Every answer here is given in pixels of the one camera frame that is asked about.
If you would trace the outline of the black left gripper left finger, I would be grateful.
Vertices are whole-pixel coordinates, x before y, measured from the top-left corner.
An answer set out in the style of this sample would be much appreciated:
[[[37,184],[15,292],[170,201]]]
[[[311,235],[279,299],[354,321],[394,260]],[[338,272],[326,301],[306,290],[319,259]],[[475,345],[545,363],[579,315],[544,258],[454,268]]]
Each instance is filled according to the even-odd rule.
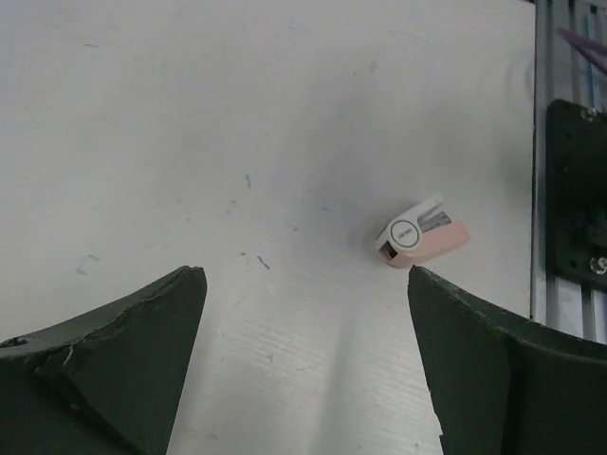
[[[207,280],[182,266],[139,291],[1,345],[5,454],[163,454]]]

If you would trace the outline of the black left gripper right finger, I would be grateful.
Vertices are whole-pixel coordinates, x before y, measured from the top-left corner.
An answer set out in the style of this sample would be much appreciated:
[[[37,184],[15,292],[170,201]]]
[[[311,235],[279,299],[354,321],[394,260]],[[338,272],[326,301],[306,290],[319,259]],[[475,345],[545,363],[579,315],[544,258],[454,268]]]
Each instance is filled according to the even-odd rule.
[[[606,347],[415,266],[408,300],[446,454],[603,454]]]

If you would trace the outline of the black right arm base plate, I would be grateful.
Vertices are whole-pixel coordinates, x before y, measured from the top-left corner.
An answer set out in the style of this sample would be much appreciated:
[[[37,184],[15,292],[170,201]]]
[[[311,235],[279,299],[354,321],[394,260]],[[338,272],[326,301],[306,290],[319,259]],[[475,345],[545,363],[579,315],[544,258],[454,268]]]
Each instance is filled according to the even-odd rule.
[[[554,275],[606,290],[606,115],[554,100],[545,120],[545,261]]]

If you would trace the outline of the aluminium mounting rail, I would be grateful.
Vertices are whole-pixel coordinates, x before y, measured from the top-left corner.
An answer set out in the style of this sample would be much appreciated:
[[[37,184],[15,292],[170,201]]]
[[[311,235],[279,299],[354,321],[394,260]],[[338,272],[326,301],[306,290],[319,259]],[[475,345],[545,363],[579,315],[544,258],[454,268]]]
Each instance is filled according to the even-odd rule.
[[[606,4],[538,1],[530,316],[606,341]]]

